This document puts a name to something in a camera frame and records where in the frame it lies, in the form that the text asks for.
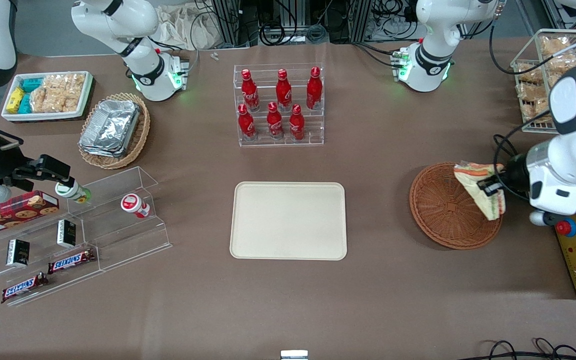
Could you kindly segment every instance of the cookie box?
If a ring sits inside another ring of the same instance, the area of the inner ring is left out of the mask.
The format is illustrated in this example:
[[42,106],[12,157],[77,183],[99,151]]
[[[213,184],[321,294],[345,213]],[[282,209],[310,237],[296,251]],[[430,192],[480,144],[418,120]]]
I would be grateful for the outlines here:
[[59,211],[59,200],[43,191],[31,191],[0,203],[0,230]]
[[45,78],[47,75],[66,75],[69,73],[82,73],[86,75],[86,79],[84,80],[84,86],[81,91],[81,95],[79,96],[79,101],[77,105],[77,109],[75,111],[67,111],[67,112],[34,112],[30,114],[13,114],[6,110],[6,106],[4,105],[1,109],[1,117],[10,121],[10,123],[44,123],[49,121],[66,121],[68,119],[71,120],[79,120],[78,118],[82,117],[84,111],[86,110],[90,90],[93,85],[93,76],[88,71],[78,70],[78,71],[62,71],[62,72],[38,72],[38,73],[19,73],[15,75],[12,79],[12,83],[10,84],[10,88],[8,89],[8,93],[6,95],[6,99],[4,104],[7,104],[10,100],[10,96],[13,94],[16,88],[21,84],[22,80],[25,79],[35,79],[35,78]]

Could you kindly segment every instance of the round wicker basket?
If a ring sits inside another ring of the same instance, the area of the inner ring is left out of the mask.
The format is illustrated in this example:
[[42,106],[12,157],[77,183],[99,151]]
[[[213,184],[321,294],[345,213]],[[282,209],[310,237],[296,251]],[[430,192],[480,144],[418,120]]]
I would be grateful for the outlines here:
[[[107,157],[107,156],[93,155],[91,153],[85,152],[84,150],[82,150],[82,148],[79,148],[79,153],[88,164],[107,170],[114,170],[125,167],[128,164],[134,162],[135,159],[137,159],[137,157],[139,156],[139,153],[142,152],[144,145],[146,145],[146,138],[148,137],[148,132],[151,129],[151,116],[148,113],[148,109],[146,108],[146,104],[144,104],[144,101],[141,100],[139,96],[133,95],[132,93],[117,93],[106,97],[105,100],[119,100],[119,101],[130,100],[135,104],[139,105],[140,110],[139,118],[137,119],[137,125],[134,128],[132,138],[130,139],[130,144],[128,144],[128,151],[126,152],[126,155],[124,157]],[[96,105],[94,105],[94,108],[88,113],[86,121],[84,122],[84,125],[81,129],[82,134],[84,133],[84,131],[86,131],[86,127],[88,127],[90,123],[90,118],[92,117],[92,114],[95,112],[99,104],[101,104],[101,101],[98,102]]]
[[423,169],[410,187],[410,210],[435,242],[457,250],[480,248],[497,235],[501,217],[486,219],[454,168],[454,162],[441,162]]

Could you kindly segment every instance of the red and white bottle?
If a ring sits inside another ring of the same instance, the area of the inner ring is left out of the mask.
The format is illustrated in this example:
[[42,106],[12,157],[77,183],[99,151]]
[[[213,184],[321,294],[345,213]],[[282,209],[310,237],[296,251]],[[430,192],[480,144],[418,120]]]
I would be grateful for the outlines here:
[[135,214],[139,219],[143,219],[151,213],[151,206],[135,193],[127,194],[121,199],[121,209]]
[[239,129],[244,141],[251,142],[257,139],[257,130],[252,115],[249,114],[245,104],[240,104],[237,111],[239,112]]
[[243,69],[241,71],[241,78],[243,79],[243,83],[241,84],[241,92],[244,95],[244,102],[251,112],[258,112],[259,92],[257,90],[257,84],[255,84],[255,82],[252,80],[250,70],[246,68]]
[[288,82],[288,71],[285,68],[277,71],[277,103],[279,104],[279,112],[290,112],[293,107],[293,87]]
[[302,107],[298,104],[292,105],[292,114],[290,115],[290,134],[295,142],[300,142],[304,139],[304,116],[302,115]]
[[311,110],[322,109],[322,93],[324,85],[322,84],[322,69],[314,66],[310,69],[310,80],[306,85],[306,107]]
[[275,141],[280,141],[284,138],[284,128],[282,127],[282,115],[277,112],[277,103],[271,101],[268,104],[268,116],[265,118],[268,121],[268,130],[270,130],[270,137]]

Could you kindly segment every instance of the small bottle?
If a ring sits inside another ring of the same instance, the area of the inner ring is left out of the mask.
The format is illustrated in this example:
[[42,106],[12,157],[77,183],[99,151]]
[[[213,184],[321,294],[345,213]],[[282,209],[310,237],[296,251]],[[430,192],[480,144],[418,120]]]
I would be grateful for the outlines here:
[[139,219],[143,219],[151,213],[151,206],[135,193],[127,194],[121,199],[121,209],[135,214]]
[[292,114],[290,116],[290,134],[295,142],[300,142],[304,139],[304,116],[302,115],[302,107],[299,104],[292,105]]
[[257,139],[257,130],[255,130],[255,123],[252,115],[249,114],[248,109],[246,109],[246,105],[244,104],[240,104],[237,110],[239,112],[239,129],[241,129],[241,135],[244,141],[255,141]]
[[244,102],[246,103],[248,109],[251,112],[259,111],[259,92],[257,89],[257,84],[252,80],[252,75],[250,70],[244,69],[241,71],[241,78],[243,83],[241,84],[241,92],[244,95]]
[[268,116],[265,118],[268,121],[268,130],[270,130],[270,137],[275,141],[280,141],[284,138],[284,128],[282,127],[282,115],[277,112],[277,103],[271,101],[268,104]]
[[288,82],[288,72],[285,68],[277,71],[277,102],[279,103],[279,112],[290,112],[293,107],[293,87]]
[[86,203],[91,198],[90,190],[77,183],[74,180],[72,187],[68,187],[61,182],[57,182],[54,186],[54,191],[58,196],[72,200],[75,203],[83,204]]
[[322,84],[322,69],[314,66],[310,69],[310,80],[306,85],[306,107],[311,110],[322,109],[322,92],[324,86]]

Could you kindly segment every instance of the brown tablecloth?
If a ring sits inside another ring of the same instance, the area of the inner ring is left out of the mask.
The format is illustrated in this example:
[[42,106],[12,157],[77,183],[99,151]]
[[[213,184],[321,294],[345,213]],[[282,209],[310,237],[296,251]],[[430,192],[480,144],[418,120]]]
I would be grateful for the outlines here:
[[[524,41],[497,41],[500,62]],[[487,41],[463,41],[432,93],[393,82],[350,45],[222,50],[218,62],[208,55],[187,91],[148,102],[153,123],[134,163],[160,182],[157,212],[174,246],[27,305],[0,305],[0,359],[262,360],[307,349],[314,360],[449,360],[487,354],[489,340],[532,351],[534,337],[576,347],[576,300],[558,242],[551,228],[529,223],[528,205],[510,198],[498,237],[469,251],[435,244],[409,211],[421,169],[489,164],[492,135],[521,121],[512,77],[494,68]],[[326,66],[326,144],[240,148],[233,66],[310,61]],[[18,69],[75,70],[97,80],[93,103],[135,92],[117,55],[22,57]],[[82,160],[81,125],[0,118],[3,130],[23,136],[28,157],[50,154],[85,184],[114,171]],[[513,141],[525,151],[543,139]],[[345,259],[234,259],[233,194],[244,181],[341,183]]]

